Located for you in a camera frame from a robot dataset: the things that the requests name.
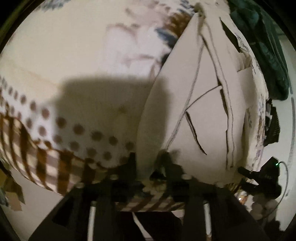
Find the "beige small garment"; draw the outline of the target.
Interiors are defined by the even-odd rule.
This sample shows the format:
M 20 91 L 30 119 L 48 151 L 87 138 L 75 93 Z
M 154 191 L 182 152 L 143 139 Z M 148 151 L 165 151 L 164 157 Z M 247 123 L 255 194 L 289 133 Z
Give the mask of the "beige small garment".
M 137 134 L 137 176 L 161 151 L 202 182 L 237 183 L 262 150 L 266 83 L 250 45 L 223 11 L 195 14 L 155 80 Z

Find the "floral patterned bed cover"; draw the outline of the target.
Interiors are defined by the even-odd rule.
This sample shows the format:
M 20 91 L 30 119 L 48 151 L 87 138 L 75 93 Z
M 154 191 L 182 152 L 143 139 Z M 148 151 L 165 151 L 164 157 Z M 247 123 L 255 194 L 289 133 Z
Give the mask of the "floral patterned bed cover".
M 1 162 L 66 195 L 135 153 L 152 86 L 195 14 L 229 1 L 44 1 L 1 52 Z M 120 211 L 182 204 L 140 180 Z

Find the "dark green cloth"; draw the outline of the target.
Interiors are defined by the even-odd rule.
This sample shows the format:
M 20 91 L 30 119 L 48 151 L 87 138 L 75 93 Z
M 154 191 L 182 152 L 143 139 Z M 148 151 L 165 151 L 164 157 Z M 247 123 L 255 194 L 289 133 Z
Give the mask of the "dark green cloth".
M 231 0 L 230 16 L 244 35 L 263 73 L 270 99 L 286 100 L 290 77 L 272 18 L 254 1 Z

